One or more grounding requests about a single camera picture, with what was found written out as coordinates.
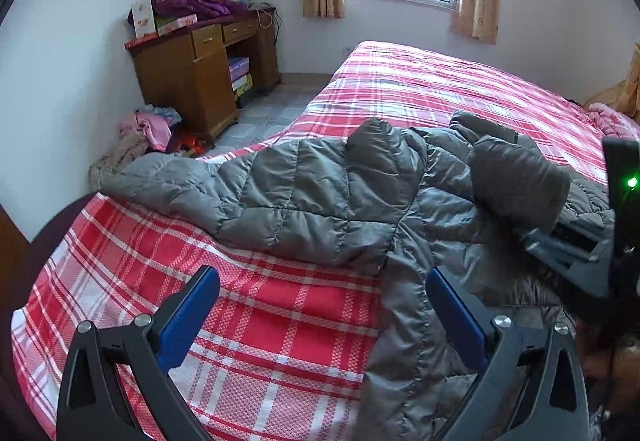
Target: red plaid bedsheet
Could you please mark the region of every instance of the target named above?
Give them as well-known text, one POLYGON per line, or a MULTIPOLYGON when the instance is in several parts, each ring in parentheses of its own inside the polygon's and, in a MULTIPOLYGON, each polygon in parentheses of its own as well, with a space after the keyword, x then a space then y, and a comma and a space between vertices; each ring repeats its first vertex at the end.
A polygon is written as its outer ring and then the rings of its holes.
MULTIPOLYGON (((236 154, 281 140, 347 138, 372 116, 446 126, 459 109, 527 134, 550 160, 606 180, 602 132, 580 107, 488 66, 377 42, 357 47, 289 128, 236 154)), ((76 219, 12 323, 18 381, 50 436, 78 323, 122 325, 154 312, 202 264, 219 271, 220 298, 170 375, 214 439, 350 438, 377 336, 375 280, 228 249, 184 221, 102 195, 76 219)), ((162 439, 130 371, 121 374, 143 429, 162 439)))

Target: baseboard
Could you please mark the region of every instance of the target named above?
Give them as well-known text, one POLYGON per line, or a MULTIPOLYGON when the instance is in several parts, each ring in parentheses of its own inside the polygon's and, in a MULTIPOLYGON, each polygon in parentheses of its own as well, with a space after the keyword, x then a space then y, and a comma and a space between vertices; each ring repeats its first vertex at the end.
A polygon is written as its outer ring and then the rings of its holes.
POLYGON ((313 72, 283 72, 282 83, 294 85, 328 85, 332 74, 315 74, 313 72))

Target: silver bolt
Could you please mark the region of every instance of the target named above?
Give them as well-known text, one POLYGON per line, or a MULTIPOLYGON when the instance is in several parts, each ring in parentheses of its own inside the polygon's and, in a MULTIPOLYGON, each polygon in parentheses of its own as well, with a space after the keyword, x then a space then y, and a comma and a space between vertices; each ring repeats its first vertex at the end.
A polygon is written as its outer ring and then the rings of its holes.
POLYGON ((85 320, 84 322, 80 322, 78 324, 78 332, 82 335, 91 331, 91 322, 89 320, 85 320))
POLYGON ((563 324, 562 322, 556 323, 556 325, 554 325, 554 329, 556 330, 556 333, 562 336, 567 336, 567 334, 569 334, 570 332, 569 326, 567 324, 563 324))
POLYGON ((136 319, 133 320, 133 322, 138 327, 146 327, 151 323, 151 315, 147 315, 146 313, 142 315, 138 315, 136 316, 136 319))
POLYGON ((508 329, 513 325, 513 322, 507 315, 496 315, 494 316, 494 324, 502 329, 508 329))

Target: wall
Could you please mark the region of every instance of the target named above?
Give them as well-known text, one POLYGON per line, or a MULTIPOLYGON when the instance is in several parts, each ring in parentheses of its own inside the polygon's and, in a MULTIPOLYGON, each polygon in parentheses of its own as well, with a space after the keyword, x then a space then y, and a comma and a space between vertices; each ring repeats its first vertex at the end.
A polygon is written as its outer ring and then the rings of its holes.
POLYGON ((584 101, 626 75, 640 36, 632 0, 502 0, 496 46, 449 31, 450 13, 391 0, 346 0, 340 21, 302 18, 302 0, 267 1, 284 26, 278 43, 284 72, 334 72, 344 49, 387 40, 484 62, 584 101))
POLYGON ((16 0, 0 25, 0 202, 27 239, 88 191, 142 104, 123 20, 137 0, 16 0))

